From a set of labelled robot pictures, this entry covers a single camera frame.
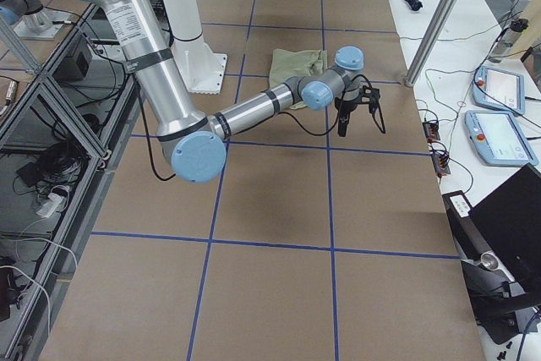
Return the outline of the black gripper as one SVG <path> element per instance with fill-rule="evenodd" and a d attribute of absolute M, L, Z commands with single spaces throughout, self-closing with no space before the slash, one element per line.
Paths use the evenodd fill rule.
<path fill-rule="evenodd" d="M 357 108 L 358 102 L 356 100 L 345 101 L 337 97 L 334 100 L 334 105 L 337 110 L 337 134 L 339 137 L 345 137 L 347 135 L 350 115 Z"/>

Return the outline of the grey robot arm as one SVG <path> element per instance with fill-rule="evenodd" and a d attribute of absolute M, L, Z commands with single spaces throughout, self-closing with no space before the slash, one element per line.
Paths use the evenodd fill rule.
<path fill-rule="evenodd" d="M 216 177 L 227 158 L 224 142 L 303 102 L 319 111 L 354 90 L 364 54 L 355 46 L 336 52 L 322 74 L 293 76 L 256 96 L 206 115 L 192 102 L 172 50 L 150 0 L 88 0 L 101 8 L 158 122 L 156 136 L 179 178 L 205 183 Z"/>

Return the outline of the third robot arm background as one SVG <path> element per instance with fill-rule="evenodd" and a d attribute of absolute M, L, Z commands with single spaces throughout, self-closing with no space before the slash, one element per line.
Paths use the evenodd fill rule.
<path fill-rule="evenodd" d="M 41 0 L 1 0 L 1 16 L 26 40 L 52 40 L 71 21 L 70 12 L 48 10 Z"/>

